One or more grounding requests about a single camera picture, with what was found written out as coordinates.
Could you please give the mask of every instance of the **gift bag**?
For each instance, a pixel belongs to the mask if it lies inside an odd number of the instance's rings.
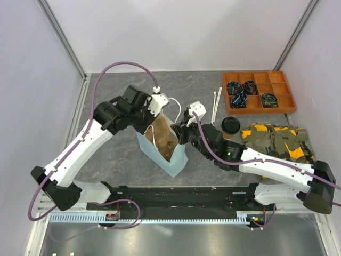
[[[188,158],[185,145],[171,129],[173,122],[162,112],[148,128],[145,135],[137,133],[141,151],[173,178],[186,166]]]

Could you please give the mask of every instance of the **camouflage shorts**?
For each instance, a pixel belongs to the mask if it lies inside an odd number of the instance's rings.
[[[241,130],[245,146],[297,163],[314,164],[314,151],[303,128],[253,123]]]

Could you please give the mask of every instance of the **gray wall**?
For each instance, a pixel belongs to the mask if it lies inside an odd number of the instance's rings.
[[[297,103],[294,125],[307,128],[319,160],[341,184],[341,1],[320,1],[286,60],[283,70]],[[336,191],[335,202],[341,202]],[[331,215],[341,239],[341,209]]]
[[[36,0],[0,8],[1,255],[23,255],[37,188],[30,176],[63,148],[81,86]]]

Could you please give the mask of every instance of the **wooden organizer box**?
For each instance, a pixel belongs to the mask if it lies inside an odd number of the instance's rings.
[[[228,82],[236,81],[244,84],[252,80],[256,83],[258,93],[247,95],[245,108],[232,108],[230,101],[234,97],[229,95]],[[228,113],[237,114],[284,114],[293,113],[296,110],[293,95],[282,71],[258,71],[258,72],[228,72],[222,77],[225,102]],[[278,99],[278,107],[264,108],[261,102],[261,94],[273,93]]]

